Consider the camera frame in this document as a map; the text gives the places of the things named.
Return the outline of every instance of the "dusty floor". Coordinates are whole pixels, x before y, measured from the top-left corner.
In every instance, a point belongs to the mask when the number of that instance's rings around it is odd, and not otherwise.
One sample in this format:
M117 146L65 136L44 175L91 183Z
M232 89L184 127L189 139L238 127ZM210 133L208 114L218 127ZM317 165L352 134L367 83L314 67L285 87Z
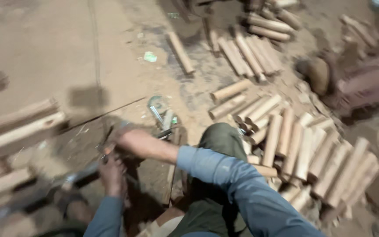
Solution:
M228 37L227 28L236 23L241 3L217 2L214 8L216 26ZM130 121L155 134L155 120L147 109L153 95L167 100L188 131L188 143L197 144L204 129L214 122L207 114L214 106L209 93L238 78L224 57L214 58L208 51L201 19L185 24L179 17L170 17L176 12L170 0L0 0L0 70L10 76L13 85L0 93L0 114L47 97L60 101L72 125L105 114L20 151L10 158L13 166L31 164L44 178L79 170L98 155L94 147L102 139L104 121L116 125ZM304 28L281 54L286 71L250 93L280 93L299 108L297 115L317 113L312 104L299 103L294 85L300 80L292 70L293 60L326 46L340 46L340 14L377 25L379 15L367 0L303 0L293 12L301 17ZM194 78L183 74L171 51L165 37L170 30L181 36L197 70ZM142 60L146 51L153 52L157 61ZM221 121L232 123L227 118ZM134 169L147 192L134 202L141 210L151 210L140 214L136 222L154 220L162 212L159 201L167 171L166 165L150 160ZM103 196L98 180L82 192L94 208ZM28 217L10 218L0 228L0 236L30 236L60 222L60 214L47 206Z

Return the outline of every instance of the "workshop floor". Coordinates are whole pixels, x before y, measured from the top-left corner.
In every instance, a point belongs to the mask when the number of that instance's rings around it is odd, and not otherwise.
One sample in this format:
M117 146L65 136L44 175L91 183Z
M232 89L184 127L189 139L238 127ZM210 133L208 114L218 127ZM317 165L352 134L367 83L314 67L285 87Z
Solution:
M367 0L302 2L293 12L301 17L304 28L281 54L286 71L269 85L250 89L252 93L285 94L297 108L297 115L317 111L311 103L299 102L294 85L300 80L292 70L293 60L324 47L341 46L338 17L343 13L379 25L379 16ZM229 35L227 28L236 23L241 4L235 0L217 2L213 8L220 33ZM94 147L103 137L103 123L126 120L157 133L155 119L147 109L153 95L165 98L182 119L188 143L197 144L204 129L214 122L207 114L214 106L209 93L238 78L224 57L217 59L208 51L201 19L185 24L181 18L171 18L173 13L177 10L170 0L0 0L0 70L8 74L13 85L0 93L0 114L47 97L60 101L72 125L105 114L20 151L10 158L13 166L31 164L47 179L79 170L98 155ZM183 74L166 41L165 34L171 30L181 36L197 71L194 78ZM153 52L157 61L144 61L146 51ZM221 121L232 123L228 118ZM145 160L129 171L145 191L133 200L141 211L133 217L134 223L152 221L162 212L158 203L168 167ZM97 208L103 197L100 181L81 190ZM9 218L0 226L0 236L31 236L60 222L61 215L47 206L31 215ZM135 225L129 234L137 232Z

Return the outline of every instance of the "green pants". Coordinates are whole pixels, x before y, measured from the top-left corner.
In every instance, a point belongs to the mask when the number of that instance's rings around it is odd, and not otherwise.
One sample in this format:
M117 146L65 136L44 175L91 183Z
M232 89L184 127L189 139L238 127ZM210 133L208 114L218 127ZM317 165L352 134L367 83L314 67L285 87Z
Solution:
M247 161L237 130L227 123L217 123L208 127L199 147ZM193 177L188 177L188 183L193 202L168 237L181 237L191 232L212 232L220 237L252 236L238 208L229 203L224 191Z

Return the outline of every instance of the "hand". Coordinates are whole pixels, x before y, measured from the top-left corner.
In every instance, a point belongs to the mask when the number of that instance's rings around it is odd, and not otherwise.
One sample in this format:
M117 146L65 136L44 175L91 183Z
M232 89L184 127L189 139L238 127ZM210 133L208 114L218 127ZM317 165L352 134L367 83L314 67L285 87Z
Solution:
M111 197L125 198L127 182L125 180L126 167L121 159L114 159L114 153L107 155L107 163L99 160L99 174L105 187L105 195Z

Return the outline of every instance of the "blue sleeve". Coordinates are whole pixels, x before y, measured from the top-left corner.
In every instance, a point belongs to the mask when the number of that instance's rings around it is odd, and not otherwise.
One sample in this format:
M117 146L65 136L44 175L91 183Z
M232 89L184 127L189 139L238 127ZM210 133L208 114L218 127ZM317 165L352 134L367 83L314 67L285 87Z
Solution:
M83 237L119 236L123 201L116 197L104 197Z
M183 146L177 166L226 191L255 237L324 236L271 189L252 165L242 160L210 149Z

